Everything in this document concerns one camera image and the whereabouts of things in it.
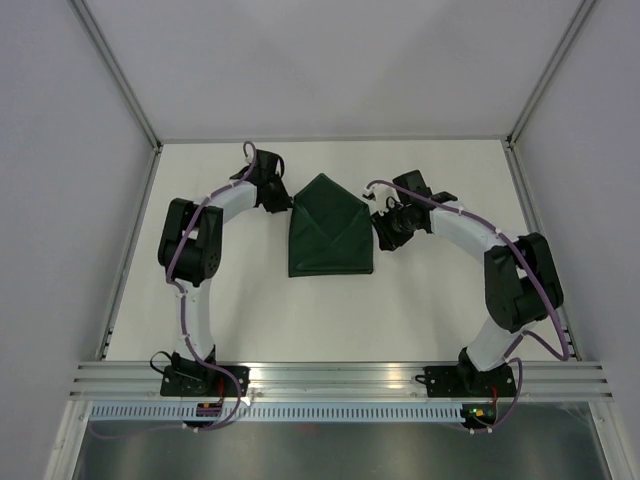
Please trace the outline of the dark green cloth napkin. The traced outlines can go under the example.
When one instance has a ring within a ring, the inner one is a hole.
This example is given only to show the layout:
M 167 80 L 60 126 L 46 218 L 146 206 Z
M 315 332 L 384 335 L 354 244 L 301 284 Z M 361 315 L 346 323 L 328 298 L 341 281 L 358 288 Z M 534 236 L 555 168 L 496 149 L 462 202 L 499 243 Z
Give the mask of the dark green cloth napkin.
M 293 198 L 288 276 L 368 275 L 374 271 L 369 207 L 321 173 Z

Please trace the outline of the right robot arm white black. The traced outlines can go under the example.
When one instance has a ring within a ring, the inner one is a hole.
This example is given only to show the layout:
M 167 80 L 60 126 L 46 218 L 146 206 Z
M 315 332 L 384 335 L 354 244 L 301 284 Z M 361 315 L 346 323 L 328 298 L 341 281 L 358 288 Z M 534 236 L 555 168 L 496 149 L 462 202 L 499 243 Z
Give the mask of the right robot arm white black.
M 546 238 L 540 233 L 513 235 L 469 211 L 454 195 L 433 192 L 420 171 L 392 181 L 374 180 L 364 198 L 374 202 L 371 220 L 383 251 L 395 251 L 423 231 L 449 241 L 477 260 L 484 274 L 488 318 L 454 366 L 424 367 L 416 382 L 430 398 L 514 398 L 521 376 L 513 371 L 513 353 L 531 337 L 560 361 L 570 357 L 566 338 L 558 348 L 531 330 L 550 319 L 563 329 L 558 308 L 564 293 Z

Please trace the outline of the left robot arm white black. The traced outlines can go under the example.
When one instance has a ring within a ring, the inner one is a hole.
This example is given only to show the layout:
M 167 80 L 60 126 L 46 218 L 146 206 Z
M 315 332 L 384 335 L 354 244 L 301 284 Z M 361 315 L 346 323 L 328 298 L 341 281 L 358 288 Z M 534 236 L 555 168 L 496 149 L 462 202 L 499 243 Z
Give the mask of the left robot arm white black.
M 276 214 L 292 208 L 284 186 L 285 163 L 274 152 L 243 145 L 246 165 L 199 201 L 173 199 L 167 210 L 157 259 L 177 298 L 177 340 L 163 370 L 161 394 L 235 397 L 246 394 L 249 369 L 216 360 L 210 291 L 222 260 L 223 227 L 245 211 Z

